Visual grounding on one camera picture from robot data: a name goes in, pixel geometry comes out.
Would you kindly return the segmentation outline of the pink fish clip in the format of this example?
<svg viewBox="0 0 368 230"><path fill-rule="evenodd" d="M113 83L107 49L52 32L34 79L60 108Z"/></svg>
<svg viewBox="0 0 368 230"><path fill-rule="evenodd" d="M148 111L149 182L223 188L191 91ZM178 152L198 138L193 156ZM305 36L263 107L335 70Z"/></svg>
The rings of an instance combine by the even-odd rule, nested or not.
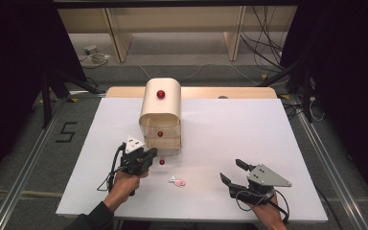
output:
<svg viewBox="0 0 368 230"><path fill-rule="evenodd" d="M177 186L179 188L182 188L182 187L185 187L186 186L186 181L185 180L176 178L175 176L171 176L168 179L168 181L171 182L171 183L173 183L175 186Z"/></svg>

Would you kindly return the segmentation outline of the clear drawer with red knob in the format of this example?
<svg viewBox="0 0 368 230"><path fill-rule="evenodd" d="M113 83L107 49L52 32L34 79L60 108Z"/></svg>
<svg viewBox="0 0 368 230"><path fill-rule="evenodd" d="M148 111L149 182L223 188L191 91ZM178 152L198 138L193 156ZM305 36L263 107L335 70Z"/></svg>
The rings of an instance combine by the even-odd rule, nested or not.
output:
<svg viewBox="0 0 368 230"><path fill-rule="evenodd" d="M181 134L181 123L175 116L149 116L140 120L142 133L148 138L175 138Z"/></svg>
<svg viewBox="0 0 368 230"><path fill-rule="evenodd" d="M181 161L181 138L146 138L148 149L157 148L156 161L161 166L176 164Z"/></svg>

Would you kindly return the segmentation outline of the cream drawer cabinet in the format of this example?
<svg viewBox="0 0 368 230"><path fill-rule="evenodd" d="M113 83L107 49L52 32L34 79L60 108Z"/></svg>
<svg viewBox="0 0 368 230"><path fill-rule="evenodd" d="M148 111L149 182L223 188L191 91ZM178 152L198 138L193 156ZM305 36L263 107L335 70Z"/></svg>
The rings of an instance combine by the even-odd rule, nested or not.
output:
<svg viewBox="0 0 368 230"><path fill-rule="evenodd" d="M175 116L181 122L181 85L172 78L154 78L147 82L139 118Z"/></svg>

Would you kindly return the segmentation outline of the dark curtain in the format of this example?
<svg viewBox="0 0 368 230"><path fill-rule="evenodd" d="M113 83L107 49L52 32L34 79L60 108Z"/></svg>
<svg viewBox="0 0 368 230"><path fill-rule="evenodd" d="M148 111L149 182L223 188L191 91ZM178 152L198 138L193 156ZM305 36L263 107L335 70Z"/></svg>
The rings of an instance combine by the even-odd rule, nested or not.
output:
<svg viewBox="0 0 368 230"><path fill-rule="evenodd" d="M302 55L318 26L308 59L315 91L368 185L368 0L298 0L283 66Z"/></svg>
<svg viewBox="0 0 368 230"><path fill-rule="evenodd" d="M0 0L0 162L52 69L86 80L53 0Z"/></svg>

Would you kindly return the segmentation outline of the person's left hand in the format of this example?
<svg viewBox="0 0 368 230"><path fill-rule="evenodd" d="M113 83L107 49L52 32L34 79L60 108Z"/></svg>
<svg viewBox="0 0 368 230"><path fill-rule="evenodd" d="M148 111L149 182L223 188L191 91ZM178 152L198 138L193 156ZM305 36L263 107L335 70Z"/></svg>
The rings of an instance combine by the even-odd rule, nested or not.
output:
<svg viewBox="0 0 368 230"><path fill-rule="evenodd" d="M138 189L140 179L149 175L148 171L139 175L130 175L118 172L114 180L114 186L104 203L112 210L116 210L122 203L128 200L131 192Z"/></svg>

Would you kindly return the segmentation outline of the metal floor rail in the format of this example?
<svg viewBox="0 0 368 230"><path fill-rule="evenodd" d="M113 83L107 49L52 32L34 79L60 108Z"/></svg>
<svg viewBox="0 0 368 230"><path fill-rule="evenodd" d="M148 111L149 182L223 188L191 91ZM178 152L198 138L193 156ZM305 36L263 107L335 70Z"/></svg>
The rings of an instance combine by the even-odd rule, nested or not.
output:
<svg viewBox="0 0 368 230"><path fill-rule="evenodd" d="M22 165L22 169L11 184L11 188L7 192L3 193L3 201L0 205L0 230L5 229L15 206L26 187L33 170L35 169L35 165L49 140L54 126L58 122L58 114L67 102L67 99L58 99L55 102L52 118L39 130L37 138L34 141L33 148L28 153L28 157Z"/></svg>
<svg viewBox="0 0 368 230"><path fill-rule="evenodd" d="M333 189L355 230L368 230L368 222L355 201L347 184L335 166L313 123L306 117L307 108L298 108L298 119L304 127L321 165L330 179Z"/></svg>

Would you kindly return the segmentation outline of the light wooden shelf unit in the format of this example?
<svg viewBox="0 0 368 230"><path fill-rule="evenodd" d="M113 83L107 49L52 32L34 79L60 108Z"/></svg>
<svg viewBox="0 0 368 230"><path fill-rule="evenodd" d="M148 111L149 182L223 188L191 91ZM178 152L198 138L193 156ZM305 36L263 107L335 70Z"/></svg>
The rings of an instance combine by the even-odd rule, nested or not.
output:
<svg viewBox="0 0 368 230"><path fill-rule="evenodd" d="M228 57L238 55L242 32L257 32L264 22L269 32L289 30L294 6L156 7L61 9L69 34L109 34L116 60L123 62L134 33L206 33L224 36Z"/></svg>

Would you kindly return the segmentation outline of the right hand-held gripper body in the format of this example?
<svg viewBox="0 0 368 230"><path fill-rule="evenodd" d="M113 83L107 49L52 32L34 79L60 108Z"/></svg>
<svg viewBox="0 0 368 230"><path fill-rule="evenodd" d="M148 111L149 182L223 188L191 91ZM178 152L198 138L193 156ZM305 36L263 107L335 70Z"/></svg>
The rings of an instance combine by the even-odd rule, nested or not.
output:
<svg viewBox="0 0 368 230"><path fill-rule="evenodd" d="M274 172L269 167L259 164L246 176L248 186L238 185L238 191L230 191L229 195L235 200L240 200L253 205L264 205L275 194L275 187L290 187L291 183Z"/></svg>

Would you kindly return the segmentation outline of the black metal stand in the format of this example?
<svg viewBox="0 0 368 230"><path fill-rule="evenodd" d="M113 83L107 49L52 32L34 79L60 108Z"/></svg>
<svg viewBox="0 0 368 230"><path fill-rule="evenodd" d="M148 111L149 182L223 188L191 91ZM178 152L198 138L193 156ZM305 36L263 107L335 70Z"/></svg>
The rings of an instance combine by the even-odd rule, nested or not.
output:
<svg viewBox="0 0 368 230"><path fill-rule="evenodd" d="M294 63L287 67L282 72L276 74L269 80L265 80L259 84L259 87L269 87L275 82L289 77L287 84L287 92L294 92L297 89L302 89L303 94L303 114L309 123L312 122L311 115L311 73L307 62L303 58L298 58Z"/></svg>
<svg viewBox="0 0 368 230"><path fill-rule="evenodd" d="M43 76L41 78L41 95L44 109L43 128L46 128L50 124L53 117L50 92L53 91L59 99L68 98L70 96L70 91L65 85L66 82L71 82L94 95L105 93L104 90L90 86L87 82L78 80L63 71L47 68L43 72Z"/></svg>

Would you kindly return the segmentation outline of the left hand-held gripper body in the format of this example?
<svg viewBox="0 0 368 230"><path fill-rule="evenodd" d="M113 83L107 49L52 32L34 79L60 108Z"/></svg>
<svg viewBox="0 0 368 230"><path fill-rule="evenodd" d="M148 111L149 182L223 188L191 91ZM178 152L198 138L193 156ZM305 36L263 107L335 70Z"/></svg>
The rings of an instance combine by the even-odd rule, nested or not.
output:
<svg viewBox="0 0 368 230"><path fill-rule="evenodd" d="M126 146L120 160L119 169L130 175L139 175L148 168L144 166L144 160L151 156L145 156L145 144L131 136L126 140Z"/></svg>

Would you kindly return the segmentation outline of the person's right hand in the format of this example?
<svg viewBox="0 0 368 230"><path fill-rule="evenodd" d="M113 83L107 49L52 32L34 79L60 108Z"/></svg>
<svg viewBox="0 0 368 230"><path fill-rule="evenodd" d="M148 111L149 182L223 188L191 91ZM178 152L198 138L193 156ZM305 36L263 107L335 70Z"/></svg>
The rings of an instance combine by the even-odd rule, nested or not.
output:
<svg viewBox="0 0 368 230"><path fill-rule="evenodd" d="M266 205L251 205L250 208L266 230L287 230L286 225L282 221L280 211L270 203Z"/></svg>

